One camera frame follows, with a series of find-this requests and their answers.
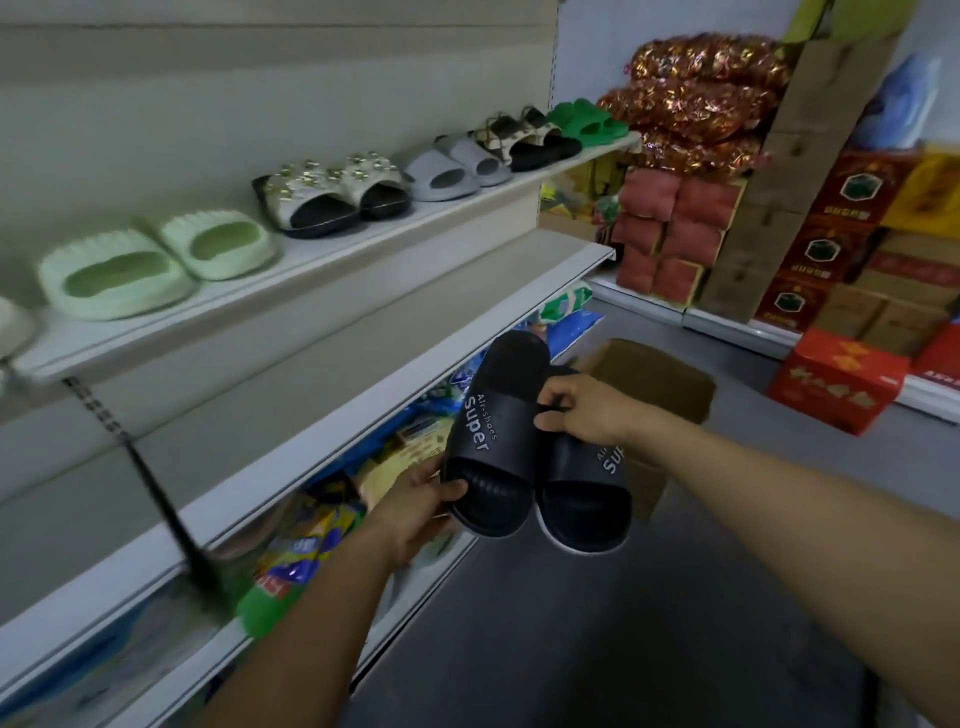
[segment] black slipper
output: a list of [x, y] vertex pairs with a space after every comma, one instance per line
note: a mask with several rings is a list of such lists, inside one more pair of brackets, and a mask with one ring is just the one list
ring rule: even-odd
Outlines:
[[537, 143], [550, 152], [554, 161], [576, 157], [583, 151], [584, 145], [579, 139], [564, 136], [560, 127], [547, 121], [534, 107], [524, 109], [520, 118], [537, 130]]
[[301, 166], [285, 165], [278, 175], [258, 177], [251, 185], [260, 208], [280, 232], [312, 239], [360, 223], [360, 210], [342, 188], [341, 174], [308, 160]]
[[499, 336], [450, 430], [443, 477], [468, 484], [450, 512], [478, 536], [511, 535], [533, 507], [540, 441], [534, 417], [549, 366], [550, 351], [534, 334]]
[[530, 172], [555, 161], [554, 153], [539, 145], [536, 129], [505, 113], [487, 119], [473, 138], [512, 172]]
[[[551, 367], [551, 376], [576, 374]], [[609, 553], [627, 540], [633, 499], [623, 485], [621, 448], [601, 448], [565, 433], [542, 447], [537, 520], [547, 538], [577, 555]]]

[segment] slide sandal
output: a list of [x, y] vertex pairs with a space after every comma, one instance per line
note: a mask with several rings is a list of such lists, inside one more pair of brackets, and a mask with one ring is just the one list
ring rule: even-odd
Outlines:
[[537, 130], [537, 143], [550, 150], [554, 161], [576, 157], [583, 151], [584, 145], [579, 139], [564, 136], [560, 127], [551, 124], [546, 116], [534, 107], [526, 107], [520, 118]]
[[342, 175], [339, 169], [323, 169], [308, 159], [302, 165], [285, 164], [279, 174], [258, 177], [251, 184], [280, 232], [310, 240], [360, 223], [360, 210], [340, 185]]
[[478, 536], [510, 536], [533, 507], [540, 441], [534, 417], [549, 366], [543, 341], [508, 331], [491, 344], [457, 413], [443, 477], [468, 483], [467, 494], [449, 508]]
[[496, 187], [514, 175], [502, 161], [470, 138], [469, 134], [438, 136], [433, 145], [462, 164], [480, 182], [481, 187]]
[[[554, 366], [551, 376], [577, 374]], [[621, 448], [601, 448], [565, 433], [548, 436], [537, 487], [537, 520], [547, 538], [577, 555], [609, 553], [627, 540], [633, 499], [623, 486]]]
[[389, 220], [412, 204], [399, 168], [377, 152], [347, 158], [341, 184], [364, 220]]
[[190, 273], [206, 280], [242, 276], [278, 253], [262, 225], [231, 209], [178, 215], [159, 225], [156, 234]]
[[197, 282], [153, 239], [133, 229], [56, 248], [36, 268], [50, 304], [68, 316], [109, 321], [190, 295]]
[[585, 147], [613, 144], [630, 130], [629, 124], [614, 121], [609, 111], [598, 109], [587, 99], [558, 104], [546, 118], [560, 127], [564, 136], [579, 139]]
[[441, 203], [480, 190], [480, 182], [470, 172], [432, 144], [408, 149], [394, 155], [394, 160], [415, 200]]
[[554, 161], [553, 153], [538, 144], [536, 129], [503, 112], [487, 119], [473, 138], [513, 172], [531, 172]]

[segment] hand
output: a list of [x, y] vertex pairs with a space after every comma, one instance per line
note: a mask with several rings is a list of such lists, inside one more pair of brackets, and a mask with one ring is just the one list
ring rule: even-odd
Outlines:
[[[408, 563], [428, 541], [455, 527], [439, 509], [446, 501], [462, 498], [467, 482], [441, 483], [435, 473], [442, 459], [436, 455], [407, 468], [364, 521], [362, 527], [381, 538], [395, 568]], [[438, 511], [442, 516], [434, 518]]]
[[546, 380], [539, 404], [560, 406], [565, 412], [542, 412], [534, 425], [546, 432], [566, 432], [594, 445], [626, 445], [643, 405], [592, 376], [552, 376]]

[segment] light green slide sandal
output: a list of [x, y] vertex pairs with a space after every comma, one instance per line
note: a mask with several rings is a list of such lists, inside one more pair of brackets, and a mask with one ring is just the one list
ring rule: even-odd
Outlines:
[[36, 273], [53, 307], [87, 321], [152, 311], [189, 296], [197, 285], [154, 240], [133, 229], [67, 243], [44, 257]]
[[178, 215], [160, 224], [157, 235], [190, 273], [207, 280], [242, 276], [279, 253], [263, 226], [237, 210]]

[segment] gray slide sandal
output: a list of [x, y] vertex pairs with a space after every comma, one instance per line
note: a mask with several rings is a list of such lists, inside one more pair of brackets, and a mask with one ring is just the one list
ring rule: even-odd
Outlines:
[[496, 187], [514, 175], [507, 166], [477, 144], [469, 134], [438, 136], [433, 145], [454, 161], [462, 164], [480, 181], [481, 187]]
[[393, 157], [415, 200], [439, 203], [479, 191], [480, 182], [464, 167], [430, 145], [420, 145]]

